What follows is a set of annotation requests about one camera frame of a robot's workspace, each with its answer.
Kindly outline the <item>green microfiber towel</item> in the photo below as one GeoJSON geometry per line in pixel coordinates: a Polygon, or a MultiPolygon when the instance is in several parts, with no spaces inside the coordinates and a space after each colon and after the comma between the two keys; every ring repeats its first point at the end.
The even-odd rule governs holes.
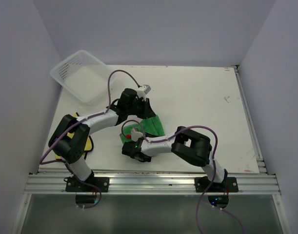
{"type": "MultiPolygon", "coordinates": [[[[140,121],[140,124],[144,128],[147,137],[161,137],[165,135],[162,122],[158,115],[148,119],[143,119],[142,121],[140,121]]],[[[126,136],[131,135],[131,131],[133,128],[138,128],[138,130],[142,132],[141,126],[137,123],[123,126],[122,131],[119,135],[122,144],[124,144],[125,142],[132,141],[126,136]]]]}

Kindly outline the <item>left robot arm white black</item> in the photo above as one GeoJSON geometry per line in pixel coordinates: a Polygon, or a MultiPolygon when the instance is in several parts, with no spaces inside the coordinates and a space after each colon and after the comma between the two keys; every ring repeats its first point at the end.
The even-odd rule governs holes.
{"type": "Polygon", "coordinates": [[[101,113],[86,117],[65,115],[51,136],[49,150],[62,158],[66,166],[78,178],[77,186],[83,191],[93,188],[92,170],[83,158],[84,148],[88,137],[107,127],[120,125],[129,116],[141,119],[155,117],[149,99],[146,95],[151,90],[149,85],[143,85],[136,90],[126,88],[121,93],[117,103],[110,105],[101,113]]]}

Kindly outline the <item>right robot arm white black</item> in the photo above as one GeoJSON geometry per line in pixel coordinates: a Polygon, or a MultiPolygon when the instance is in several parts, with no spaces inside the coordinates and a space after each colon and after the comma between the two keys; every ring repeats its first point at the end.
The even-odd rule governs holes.
{"type": "Polygon", "coordinates": [[[228,173],[215,160],[218,136],[208,127],[179,126],[175,133],[165,136],[142,133],[134,128],[130,139],[122,147],[125,156],[139,162],[150,162],[156,155],[174,153],[190,165],[201,167],[214,191],[222,191],[227,186],[228,173]]]}

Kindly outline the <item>yellow microfiber towel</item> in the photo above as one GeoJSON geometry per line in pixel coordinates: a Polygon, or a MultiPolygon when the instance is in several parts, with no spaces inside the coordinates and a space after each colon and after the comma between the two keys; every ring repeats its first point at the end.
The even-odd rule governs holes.
{"type": "MultiPolygon", "coordinates": [[[[74,117],[79,117],[80,115],[79,115],[78,112],[75,112],[75,114],[73,116],[74,117]]],[[[70,133],[70,132],[67,133],[67,136],[70,137],[70,138],[73,138],[73,135],[74,135],[74,133],[70,133]]],[[[85,147],[84,147],[84,151],[83,151],[83,154],[82,154],[82,157],[84,158],[84,160],[86,160],[88,153],[92,152],[93,149],[94,149],[94,143],[93,143],[92,138],[89,136],[88,139],[87,139],[87,141],[86,141],[86,144],[85,144],[85,147]]],[[[55,156],[55,159],[56,160],[62,159],[57,154],[54,154],[54,156],[55,156]]]]}

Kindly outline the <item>white plastic basket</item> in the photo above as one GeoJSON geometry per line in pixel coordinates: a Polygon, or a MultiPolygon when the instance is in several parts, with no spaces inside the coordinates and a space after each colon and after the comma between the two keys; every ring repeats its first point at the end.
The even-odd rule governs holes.
{"type": "Polygon", "coordinates": [[[112,69],[85,50],[70,55],[50,71],[50,76],[73,97],[93,104],[107,92],[112,69]]]}

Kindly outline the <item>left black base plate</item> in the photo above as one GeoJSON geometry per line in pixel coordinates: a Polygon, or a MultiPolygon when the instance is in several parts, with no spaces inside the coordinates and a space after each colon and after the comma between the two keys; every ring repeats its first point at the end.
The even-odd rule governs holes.
{"type": "Polygon", "coordinates": [[[89,192],[108,192],[110,185],[109,177],[94,177],[89,178],[85,182],[80,182],[73,176],[66,177],[63,180],[66,182],[65,191],[74,193],[89,193],[89,192]]]}

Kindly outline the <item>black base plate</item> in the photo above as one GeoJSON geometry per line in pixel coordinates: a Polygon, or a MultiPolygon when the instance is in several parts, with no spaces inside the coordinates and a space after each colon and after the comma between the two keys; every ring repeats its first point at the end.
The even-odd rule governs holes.
{"type": "Polygon", "coordinates": [[[85,182],[80,182],[73,176],[66,177],[63,180],[66,182],[65,191],[74,193],[89,193],[89,192],[108,192],[110,185],[109,177],[94,177],[89,178],[85,182]]]}
{"type": "Polygon", "coordinates": [[[210,193],[237,193],[239,192],[238,182],[235,177],[225,176],[222,183],[213,182],[211,186],[207,189],[210,185],[210,180],[207,176],[203,177],[195,177],[194,178],[194,185],[195,190],[197,193],[203,192],[210,192],[210,193]]]}

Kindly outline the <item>aluminium mounting rail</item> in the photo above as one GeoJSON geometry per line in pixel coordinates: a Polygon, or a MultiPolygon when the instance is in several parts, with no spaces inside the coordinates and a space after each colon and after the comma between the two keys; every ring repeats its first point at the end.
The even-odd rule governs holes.
{"type": "MultiPolygon", "coordinates": [[[[26,194],[65,194],[66,170],[44,169],[29,175],[26,194]]],[[[150,172],[102,172],[95,176],[103,181],[107,195],[197,195],[204,174],[150,173],[150,172]]],[[[267,174],[229,174],[223,194],[229,195],[279,195],[276,176],[267,174]]]]}

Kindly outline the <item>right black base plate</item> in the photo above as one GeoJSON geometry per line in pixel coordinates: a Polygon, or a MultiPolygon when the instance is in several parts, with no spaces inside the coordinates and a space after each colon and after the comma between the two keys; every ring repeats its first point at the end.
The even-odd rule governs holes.
{"type": "Polygon", "coordinates": [[[210,192],[210,193],[237,193],[239,192],[238,182],[235,177],[225,176],[222,183],[213,182],[211,186],[207,189],[210,185],[210,180],[207,176],[203,177],[195,177],[194,178],[194,185],[195,190],[197,193],[203,192],[210,192]]]}

